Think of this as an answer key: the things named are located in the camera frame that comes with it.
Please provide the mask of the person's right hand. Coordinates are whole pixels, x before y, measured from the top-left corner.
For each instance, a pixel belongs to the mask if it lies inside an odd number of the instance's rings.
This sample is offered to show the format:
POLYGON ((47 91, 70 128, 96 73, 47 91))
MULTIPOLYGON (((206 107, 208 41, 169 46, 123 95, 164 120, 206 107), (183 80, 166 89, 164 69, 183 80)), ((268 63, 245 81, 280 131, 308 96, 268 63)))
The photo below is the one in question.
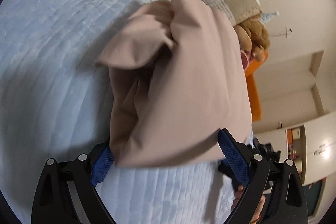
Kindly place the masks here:
MULTIPOLYGON (((244 186, 240 185, 238 186, 238 189, 235 191, 235 199, 232 202, 231 210, 234 210, 236 207, 238 201, 240 200, 240 197, 243 194, 244 186)), ((251 224, 258 223, 258 221, 261 219, 261 212, 263 210, 264 204, 266 201, 266 197, 264 195, 261 196, 258 207, 255 210, 255 213, 250 221, 251 224)))

